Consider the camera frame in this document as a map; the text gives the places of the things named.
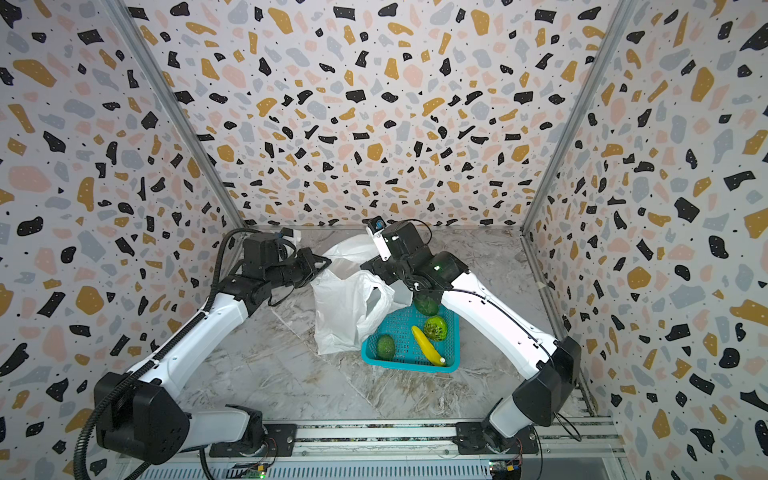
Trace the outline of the green custard apple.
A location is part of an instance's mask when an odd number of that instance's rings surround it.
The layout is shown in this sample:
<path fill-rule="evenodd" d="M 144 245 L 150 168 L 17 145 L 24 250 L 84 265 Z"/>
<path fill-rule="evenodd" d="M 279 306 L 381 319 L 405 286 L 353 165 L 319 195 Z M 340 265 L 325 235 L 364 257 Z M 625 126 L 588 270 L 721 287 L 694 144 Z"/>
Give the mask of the green custard apple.
<path fill-rule="evenodd" d="M 440 316 L 429 317 L 423 327 L 424 335 L 435 342 L 442 342 L 447 338 L 448 326 L 444 318 Z"/>

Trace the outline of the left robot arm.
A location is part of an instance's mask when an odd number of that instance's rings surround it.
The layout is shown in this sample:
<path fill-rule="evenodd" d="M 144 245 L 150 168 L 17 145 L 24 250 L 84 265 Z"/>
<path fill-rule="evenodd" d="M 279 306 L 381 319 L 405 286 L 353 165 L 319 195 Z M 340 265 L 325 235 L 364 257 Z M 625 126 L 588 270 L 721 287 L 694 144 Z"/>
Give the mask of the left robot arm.
<path fill-rule="evenodd" d="M 248 453 L 267 445 L 260 411 L 233 404 L 191 413 L 177 399 L 203 361 L 280 289 L 295 291 L 331 264 L 309 248 L 284 246 L 247 253 L 218 282 L 208 302 L 156 351 L 123 374 L 107 373 L 94 388 L 95 408 L 82 428 L 75 464 L 90 440 L 102 448 L 160 465 L 180 452 L 223 444 Z"/>

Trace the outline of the white plastic bag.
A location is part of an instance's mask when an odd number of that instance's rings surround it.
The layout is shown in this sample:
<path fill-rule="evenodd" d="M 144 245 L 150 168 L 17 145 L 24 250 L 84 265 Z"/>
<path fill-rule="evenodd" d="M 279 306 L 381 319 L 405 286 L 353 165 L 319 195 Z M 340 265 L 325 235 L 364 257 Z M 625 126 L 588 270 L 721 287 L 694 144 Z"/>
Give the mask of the white plastic bag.
<path fill-rule="evenodd" d="M 356 351 L 393 310 L 396 291 L 362 268 L 379 257 L 366 234 L 337 243 L 323 256 L 331 264 L 311 282 L 318 353 Z"/>

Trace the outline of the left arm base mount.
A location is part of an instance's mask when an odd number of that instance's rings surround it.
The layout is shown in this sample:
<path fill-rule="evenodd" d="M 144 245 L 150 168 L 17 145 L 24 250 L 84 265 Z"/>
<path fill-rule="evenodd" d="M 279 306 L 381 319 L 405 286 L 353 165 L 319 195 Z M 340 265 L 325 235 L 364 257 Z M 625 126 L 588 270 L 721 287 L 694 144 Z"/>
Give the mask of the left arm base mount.
<path fill-rule="evenodd" d="M 213 458 L 238 460 L 272 460 L 290 457 L 297 438 L 298 425 L 267 423 L 246 431 L 243 439 L 231 443 L 215 443 L 208 453 Z"/>

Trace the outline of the green lime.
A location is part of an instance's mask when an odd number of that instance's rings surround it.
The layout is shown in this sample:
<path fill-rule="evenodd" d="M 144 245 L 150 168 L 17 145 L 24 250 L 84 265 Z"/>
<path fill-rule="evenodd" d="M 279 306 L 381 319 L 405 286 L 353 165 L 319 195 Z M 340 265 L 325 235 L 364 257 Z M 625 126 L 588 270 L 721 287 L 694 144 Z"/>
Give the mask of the green lime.
<path fill-rule="evenodd" d="M 440 312 L 440 304 L 429 295 L 415 295 L 413 305 L 419 313 L 426 317 L 437 316 Z"/>

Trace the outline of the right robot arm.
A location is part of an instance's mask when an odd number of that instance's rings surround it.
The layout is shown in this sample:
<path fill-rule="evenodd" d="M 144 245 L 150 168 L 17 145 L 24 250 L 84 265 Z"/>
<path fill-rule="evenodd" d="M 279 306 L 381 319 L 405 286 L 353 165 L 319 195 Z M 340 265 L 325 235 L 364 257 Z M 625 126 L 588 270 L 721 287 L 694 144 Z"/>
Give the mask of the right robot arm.
<path fill-rule="evenodd" d="M 577 384 L 578 342 L 529 323 L 454 254 L 432 252 L 410 219 L 389 224 L 377 216 L 364 224 L 377 248 L 364 270 L 388 285 L 401 281 L 414 294 L 439 301 L 490 340 L 522 375 L 523 382 L 481 422 L 487 445 L 499 450 L 529 426 L 550 426 Z"/>

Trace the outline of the green avocado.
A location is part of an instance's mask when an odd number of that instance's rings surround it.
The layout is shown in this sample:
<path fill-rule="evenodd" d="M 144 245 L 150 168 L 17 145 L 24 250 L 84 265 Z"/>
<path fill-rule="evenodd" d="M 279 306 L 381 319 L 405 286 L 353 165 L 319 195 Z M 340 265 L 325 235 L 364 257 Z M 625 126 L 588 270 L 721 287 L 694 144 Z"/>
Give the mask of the green avocado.
<path fill-rule="evenodd" d="M 396 343 L 390 335 L 380 335 L 376 343 L 376 355 L 379 360 L 392 361 L 396 355 Z"/>

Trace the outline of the yellow banana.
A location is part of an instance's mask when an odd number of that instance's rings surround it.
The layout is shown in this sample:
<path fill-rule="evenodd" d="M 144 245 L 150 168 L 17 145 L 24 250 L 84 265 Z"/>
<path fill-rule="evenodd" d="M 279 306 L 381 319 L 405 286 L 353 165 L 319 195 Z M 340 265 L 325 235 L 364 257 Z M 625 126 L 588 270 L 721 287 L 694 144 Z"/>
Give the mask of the yellow banana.
<path fill-rule="evenodd" d="M 417 326 L 412 326 L 411 331 L 424 357 L 434 366 L 445 366 L 445 358 L 436 350 L 423 331 Z"/>

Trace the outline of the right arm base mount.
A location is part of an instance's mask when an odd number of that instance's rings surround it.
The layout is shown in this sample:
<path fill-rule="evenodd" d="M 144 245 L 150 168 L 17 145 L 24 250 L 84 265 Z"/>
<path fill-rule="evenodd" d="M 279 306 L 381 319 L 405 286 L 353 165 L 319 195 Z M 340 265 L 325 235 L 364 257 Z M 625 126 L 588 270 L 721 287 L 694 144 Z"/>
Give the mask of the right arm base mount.
<path fill-rule="evenodd" d="M 461 455 L 517 455 L 539 452 L 536 434 L 526 426 L 512 437 L 504 437 L 485 421 L 465 421 L 455 424 L 452 442 Z"/>

